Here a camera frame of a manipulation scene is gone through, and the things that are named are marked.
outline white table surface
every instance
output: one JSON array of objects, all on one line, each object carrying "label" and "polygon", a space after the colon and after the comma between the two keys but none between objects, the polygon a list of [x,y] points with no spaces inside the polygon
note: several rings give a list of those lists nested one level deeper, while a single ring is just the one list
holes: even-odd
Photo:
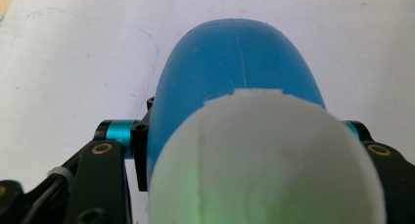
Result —
[{"label": "white table surface", "polygon": [[[29,191],[107,118],[141,118],[164,63],[196,25],[280,29],[339,119],[415,163],[415,0],[14,0],[0,23],[0,180]],[[135,191],[134,223],[147,223]]]}]

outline blue plastic part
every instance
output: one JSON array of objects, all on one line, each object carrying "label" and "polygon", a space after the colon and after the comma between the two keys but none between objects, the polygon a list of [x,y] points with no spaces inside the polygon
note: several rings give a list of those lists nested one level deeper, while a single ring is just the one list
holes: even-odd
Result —
[{"label": "blue plastic part", "polygon": [[130,149],[130,127],[135,119],[115,119],[111,122],[107,130],[107,139],[118,141],[125,147],[124,158],[132,158]]},{"label": "blue plastic part", "polygon": [[354,127],[354,125],[351,122],[347,121],[347,120],[344,120],[343,123],[348,127],[348,129],[350,129],[350,131],[353,133],[354,137],[357,140],[360,140],[359,133],[357,132],[356,127]]},{"label": "blue plastic part", "polygon": [[251,20],[203,23],[177,43],[161,75],[149,128],[149,182],[174,130],[204,101],[236,88],[282,89],[325,108],[307,64],[280,31]]}]

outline brass screw hole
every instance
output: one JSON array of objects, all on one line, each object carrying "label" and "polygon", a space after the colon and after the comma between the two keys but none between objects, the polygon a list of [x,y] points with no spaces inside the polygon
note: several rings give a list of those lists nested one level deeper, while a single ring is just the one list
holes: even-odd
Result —
[{"label": "brass screw hole", "polygon": [[92,148],[92,153],[96,155],[105,154],[113,148],[111,144],[100,144]]},{"label": "brass screw hole", "polygon": [[369,145],[367,147],[367,149],[370,152],[372,152],[374,154],[377,154],[379,156],[383,156],[383,157],[387,157],[387,156],[390,156],[392,154],[391,151],[389,151],[387,148],[384,148],[384,147],[379,146],[379,145]]},{"label": "brass screw hole", "polygon": [[0,186],[0,198],[6,194],[7,189],[3,186]]}]

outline gold screw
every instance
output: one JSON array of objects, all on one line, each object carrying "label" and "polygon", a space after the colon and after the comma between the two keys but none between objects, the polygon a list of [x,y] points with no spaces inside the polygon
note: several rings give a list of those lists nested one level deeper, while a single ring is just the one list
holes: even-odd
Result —
[{"label": "gold screw", "polygon": [[95,155],[105,154],[113,148],[111,144],[99,144],[92,148],[92,153]]},{"label": "gold screw", "polygon": [[6,194],[7,189],[3,186],[0,186],[0,198]]},{"label": "gold screw", "polygon": [[383,156],[383,157],[387,157],[392,154],[391,151],[389,151],[387,148],[379,146],[379,145],[369,145],[367,149],[370,152],[377,154],[379,156]]}]

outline black screw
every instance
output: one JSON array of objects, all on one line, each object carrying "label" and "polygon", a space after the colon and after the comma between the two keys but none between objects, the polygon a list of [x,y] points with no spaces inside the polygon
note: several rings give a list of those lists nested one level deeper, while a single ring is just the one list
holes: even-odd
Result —
[{"label": "black screw", "polygon": [[135,126],[135,129],[138,130],[138,131],[146,130],[146,128],[147,128],[146,124],[139,124],[139,125]]},{"label": "black screw", "polygon": [[107,221],[105,210],[95,207],[82,212],[77,219],[77,224],[104,224]]}]

